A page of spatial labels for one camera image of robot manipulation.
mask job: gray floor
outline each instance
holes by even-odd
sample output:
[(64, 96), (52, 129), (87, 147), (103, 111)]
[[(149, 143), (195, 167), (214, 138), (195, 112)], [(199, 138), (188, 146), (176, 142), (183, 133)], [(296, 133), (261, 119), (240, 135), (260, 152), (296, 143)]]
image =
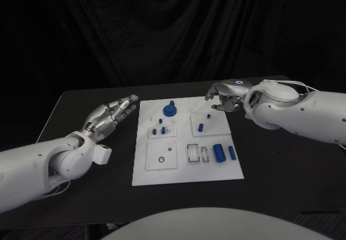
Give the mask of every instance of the gray floor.
[[(340, 213), (302, 214), (300, 212), (271, 213), (270, 216), (315, 230), (335, 240), (346, 240), (346, 210)], [(54, 226), (18, 229), (3, 240), (98, 240), (88, 238), (87, 226)]]

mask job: black curtain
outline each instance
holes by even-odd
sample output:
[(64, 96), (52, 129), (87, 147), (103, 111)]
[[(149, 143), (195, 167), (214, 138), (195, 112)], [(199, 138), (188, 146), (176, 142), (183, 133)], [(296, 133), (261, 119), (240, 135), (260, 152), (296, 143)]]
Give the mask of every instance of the black curtain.
[(346, 92), (346, 1), (5, 1), (0, 18), (0, 150), (67, 90), (286, 75)]

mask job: robotic hand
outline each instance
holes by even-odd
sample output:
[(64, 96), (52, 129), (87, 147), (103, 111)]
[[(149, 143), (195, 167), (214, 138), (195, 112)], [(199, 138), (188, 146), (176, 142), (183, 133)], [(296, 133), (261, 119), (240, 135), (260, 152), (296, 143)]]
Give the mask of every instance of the robotic hand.
[(107, 164), (113, 150), (97, 143), (136, 109), (130, 104), (137, 100), (131, 95), (101, 105), (88, 115), (81, 131), (67, 137), (0, 152), (0, 213), (78, 179), (93, 162)]
[[(299, 94), (287, 84), (303, 86), (307, 93)], [(297, 81), (264, 80), (253, 86), (248, 81), (228, 79), (212, 85), (205, 100), (215, 95), (221, 101), (212, 105), (215, 110), (235, 112), (244, 105), (245, 118), (263, 128), (284, 128), (317, 141), (346, 145), (345, 93), (319, 91)]]

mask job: black table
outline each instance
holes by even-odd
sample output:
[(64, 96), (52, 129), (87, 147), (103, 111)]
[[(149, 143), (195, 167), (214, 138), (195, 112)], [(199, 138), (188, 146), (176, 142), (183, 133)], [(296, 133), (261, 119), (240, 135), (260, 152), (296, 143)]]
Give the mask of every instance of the black table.
[[(287, 80), (284, 76), (257, 77)], [(140, 100), (204, 96), (217, 81), (67, 91), (39, 141), (80, 130), (90, 112), (104, 103), (137, 94)], [(245, 179), (131, 186), (139, 110), (101, 142), (111, 147), (107, 165), (93, 164), (59, 195), (32, 201), (0, 215), (0, 228), (131, 222), (192, 207), (225, 207), (260, 213), (346, 208), (346, 156), (338, 145), (280, 130), (266, 130), (227, 113)]]

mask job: white robotic arm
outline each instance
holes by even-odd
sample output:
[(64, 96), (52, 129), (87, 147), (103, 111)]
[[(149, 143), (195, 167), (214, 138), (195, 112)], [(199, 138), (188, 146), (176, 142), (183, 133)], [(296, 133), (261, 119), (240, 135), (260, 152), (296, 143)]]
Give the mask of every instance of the white robotic arm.
[[(67, 137), (0, 152), (0, 213), (49, 193), (80, 178), (93, 162), (107, 164), (113, 150), (97, 144), (136, 109), (131, 95), (101, 105), (90, 114), (81, 131)], [(55, 175), (49, 176), (49, 167)]]
[[(307, 93), (299, 94), (286, 84), (304, 86)], [(264, 80), (253, 86), (241, 79), (228, 79), (212, 85), (205, 100), (215, 95), (221, 105), (212, 108), (234, 112), (244, 105), (245, 117), (263, 128), (284, 128), (317, 141), (346, 145), (345, 93), (317, 91), (296, 81)]]

